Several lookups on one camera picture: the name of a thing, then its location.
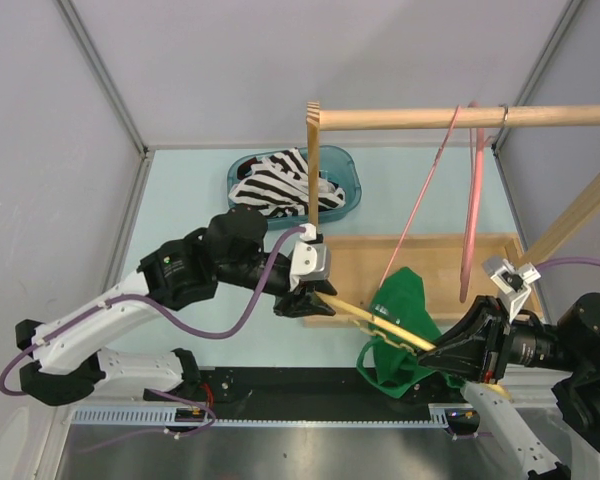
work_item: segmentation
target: wooden stick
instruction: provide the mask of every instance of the wooden stick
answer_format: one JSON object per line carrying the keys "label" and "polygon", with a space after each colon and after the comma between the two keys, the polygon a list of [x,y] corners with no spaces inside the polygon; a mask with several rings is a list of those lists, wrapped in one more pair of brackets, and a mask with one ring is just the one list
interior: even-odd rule
{"label": "wooden stick", "polygon": [[[454,111],[454,108],[322,111],[318,109],[318,125],[323,131],[448,128]],[[456,128],[501,128],[569,125],[600,125],[600,105],[466,108],[460,111],[455,126]]]}
{"label": "wooden stick", "polygon": [[307,150],[309,157],[309,223],[318,226],[318,180],[320,178],[320,104],[307,104]]}
{"label": "wooden stick", "polygon": [[351,305],[345,302],[344,300],[340,300],[337,297],[325,295],[324,293],[319,292],[316,292],[316,295],[318,295],[318,297],[320,297],[320,299],[323,302],[329,304],[330,306],[347,311],[366,322],[376,325],[377,327],[380,327],[389,333],[393,333],[394,335],[402,338],[411,345],[415,345],[416,347],[421,348],[422,350],[429,351],[436,348],[436,346],[433,343],[426,341],[424,338],[420,338],[417,335],[414,335],[413,333],[403,328],[400,328],[391,322],[387,322],[386,320],[380,317],[376,317],[375,315],[372,315],[366,310],[362,310],[361,308]]}
{"label": "wooden stick", "polygon": [[600,173],[587,185],[549,229],[542,234],[527,252],[520,257],[518,265],[538,264],[548,260],[583,225],[600,211]]}

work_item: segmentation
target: white wall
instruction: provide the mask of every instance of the white wall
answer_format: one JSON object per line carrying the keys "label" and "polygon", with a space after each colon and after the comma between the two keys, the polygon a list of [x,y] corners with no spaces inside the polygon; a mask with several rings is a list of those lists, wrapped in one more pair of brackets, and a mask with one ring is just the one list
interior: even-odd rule
{"label": "white wall", "polygon": [[[211,146],[304,144],[309,100],[330,109],[512,103],[565,3],[75,0],[145,141]],[[438,143],[443,134],[324,140]]]}
{"label": "white wall", "polygon": [[[585,3],[532,103],[600,104],[600,0]],[[501,160],[532,243],[600,172],[600,127],[518,129]],[[556,254],[567,255],[600,257],[600,214]],[[600,269],[557,267],[542,285],[557,320],[580,295],[600,291]]]}
{"label": "white wall", "polygon": [[[54,3],[0,0],[0,370],[17,322],[98,293],[138,162]],[[31,422],[18,479],[50,411],[0,394],[0,429],[20,406]]]}

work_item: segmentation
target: teal tray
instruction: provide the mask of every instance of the teal tray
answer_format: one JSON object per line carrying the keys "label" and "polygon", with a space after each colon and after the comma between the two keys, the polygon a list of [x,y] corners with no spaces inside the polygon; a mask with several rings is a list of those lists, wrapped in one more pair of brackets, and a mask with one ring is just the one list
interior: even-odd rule
{"label": "teal tray", "polygon": [[[300,155],[305,159],[307,158],[307,149],[300,148]],[[262,157],[264,155],[271,155],[279,150],[272,152],[255,153],[253,155],[247,155],[236,161],[227,174],[227,198],[231,188],[240,182],[238,180],[238,168],[244,162],[251,160],[253,157]],[[343,219],[347,213],[356,208],[362,198],[362,187],[360,186],[360,180],[358,179],[358,173],[356,172],[356,166],[353,163],[353,158],[348,152],[340,147],[333,145],[322,145],[320,147],[320,177],[329,180],[343,188],[345,191],[346,204],[342,208],[335,210],[329,210],[327,212],[320,212],[319,221],[320,223],[335,222],[336,220]],[[235,203],[228,200],[229,207],[235,206]],[[297,217],[281,217],[281,218],[269,218],[270,230],[279,230],[283,228],[290,228],[302,223],[307,223],[309,218],[307,215],[300,215]]]}

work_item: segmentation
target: black and white striped fabric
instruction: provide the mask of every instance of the black and white striped fabric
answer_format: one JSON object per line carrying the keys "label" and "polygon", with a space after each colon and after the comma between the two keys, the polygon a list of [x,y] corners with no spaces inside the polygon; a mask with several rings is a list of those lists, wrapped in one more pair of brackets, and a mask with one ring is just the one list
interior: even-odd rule
{"label": "black and white striped fabric", "polygon": [[[307,215],[309,212],[309,166],[297,148],[264,156],[251,166],[250,175],[229,192],[234,203],[260,210],[267,218]],[[319,210],[345,205],[344,190],[320,178]]]}

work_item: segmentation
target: wooden pole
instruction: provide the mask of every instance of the wooden pole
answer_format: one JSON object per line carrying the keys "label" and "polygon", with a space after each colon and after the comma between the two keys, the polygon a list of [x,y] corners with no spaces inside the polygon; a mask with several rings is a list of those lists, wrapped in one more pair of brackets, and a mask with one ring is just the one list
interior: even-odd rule
{"label": "wooden pole", "polygon": [[318,180],[320,178],[320,104],[307,105],[307,150],[309,157],[309,223],[318,226]]}
{"label": "wooden pole", "polygon": [[[322,110],[320,130],[448,128],[455,108],[411,110]],[[456,128],[600,125],[600,105],[463,108]]]}
{"label": "wooden pole", "polygon": [[600,211],[600,173],[587,185],[549,229],[520,257],[518,265],[548,260]]}

